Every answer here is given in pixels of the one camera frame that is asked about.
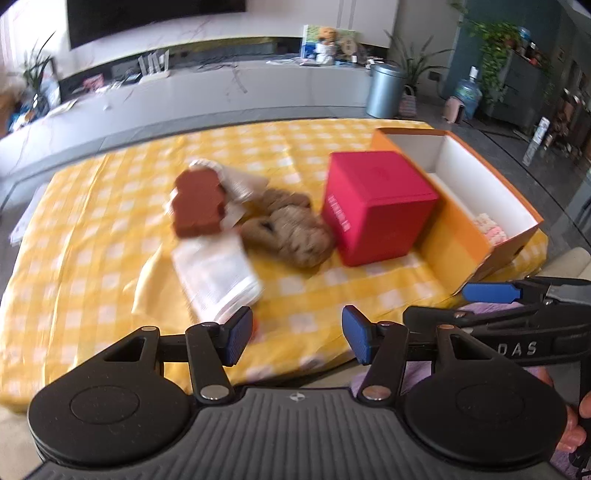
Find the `person's right hand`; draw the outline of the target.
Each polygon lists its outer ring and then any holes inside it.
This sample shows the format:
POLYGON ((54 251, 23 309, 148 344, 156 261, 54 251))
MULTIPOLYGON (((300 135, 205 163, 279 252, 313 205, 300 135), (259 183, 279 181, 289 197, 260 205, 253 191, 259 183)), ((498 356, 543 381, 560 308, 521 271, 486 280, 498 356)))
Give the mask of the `person's right hand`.
POLYGON ((556 450, 565 453, 574 453, 586 440, 587 432, 579 424, 579 419, 590 418, 590 393, 587 393, 581 401, 578 410, 574 411, 569 405, 567 410, 567 425, 557 445, 556 450))

